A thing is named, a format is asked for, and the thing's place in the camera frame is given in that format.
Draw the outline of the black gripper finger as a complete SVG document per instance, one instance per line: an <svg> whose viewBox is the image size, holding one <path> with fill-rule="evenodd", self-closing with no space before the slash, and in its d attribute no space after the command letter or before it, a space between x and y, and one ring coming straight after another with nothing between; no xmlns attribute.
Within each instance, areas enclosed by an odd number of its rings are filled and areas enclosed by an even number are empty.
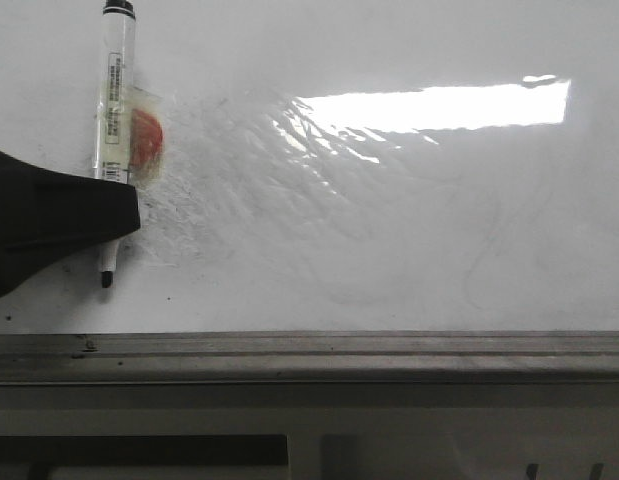
<svg viewBox="0 0 619 480"><path fill-rule="evenodd" d="M140 226L133 186L44 169L0 151L0 298L53 263Z"/></svg>

